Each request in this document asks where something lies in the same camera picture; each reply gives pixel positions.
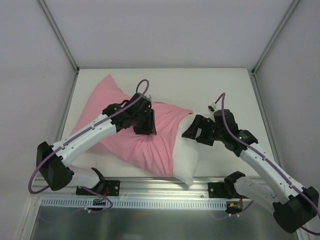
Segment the white pillow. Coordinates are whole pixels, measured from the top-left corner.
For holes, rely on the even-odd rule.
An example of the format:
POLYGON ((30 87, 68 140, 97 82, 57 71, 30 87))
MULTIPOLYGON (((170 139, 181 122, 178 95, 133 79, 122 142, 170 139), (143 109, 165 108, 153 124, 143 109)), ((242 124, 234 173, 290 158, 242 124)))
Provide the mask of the white pillow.
POLYGON ((178 125, 178 132, 173 148, 173 177, 188 187, 194 184, 202 144, 193 139, 184 138, 182 134, 191 126, 196 115, 187 115, 178 125))

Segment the pink pillowcase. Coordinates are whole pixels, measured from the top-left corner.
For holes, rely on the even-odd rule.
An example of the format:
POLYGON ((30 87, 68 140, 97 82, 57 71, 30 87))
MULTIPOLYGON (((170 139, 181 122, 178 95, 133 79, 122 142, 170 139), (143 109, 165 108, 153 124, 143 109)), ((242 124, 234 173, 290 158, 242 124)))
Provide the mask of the pink pillowcase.
MULTIPOLYGON (((111 75, 107 75, 94 88, 72 132, 92 122, 108 105, 130 99, 122 92, 111 75)), ((154 101, 156 135, 138 135, 127 128, 105 138, 90 148, 98 154, 111 154, 118 159, 157 177, 173 177, 173 150, 179 123, 190 109, 154 101)))

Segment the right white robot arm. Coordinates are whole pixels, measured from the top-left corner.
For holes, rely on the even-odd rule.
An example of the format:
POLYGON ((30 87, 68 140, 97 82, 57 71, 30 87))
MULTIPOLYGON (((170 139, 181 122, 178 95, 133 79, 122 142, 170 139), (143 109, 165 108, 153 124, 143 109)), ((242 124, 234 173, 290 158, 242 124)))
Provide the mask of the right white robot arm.
POLYGON ((258 139, 238 127, 229 109, 216 110, 211 117, 197 114, 181 136, 208 146, 215 141, 223 143, 266 183, 260 185, 236 171, 225 177, 223 183, 208 184, 209 194, 225 199, 247 197, 271 212, 277 224, 290 234, 319 216, 318 191, 312 186, 304 187, 268 157, 258 139))

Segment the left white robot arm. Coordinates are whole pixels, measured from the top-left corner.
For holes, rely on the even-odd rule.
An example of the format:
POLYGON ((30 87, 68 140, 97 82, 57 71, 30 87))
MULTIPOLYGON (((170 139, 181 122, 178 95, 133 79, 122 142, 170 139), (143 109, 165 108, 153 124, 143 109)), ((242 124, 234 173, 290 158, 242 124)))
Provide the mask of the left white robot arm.
POLYGON ((87 188, 93 195, 103 194, 106 179, 96 168, 74 166, 73 161, 86 150, 110 136, 133 128, 136 135, 155 135, 155 111, 150 96, 135 93, 131 99, 108 105, 91 123, 64 140, 37 147, 36 167, 52 191, 67 186, 87 188))

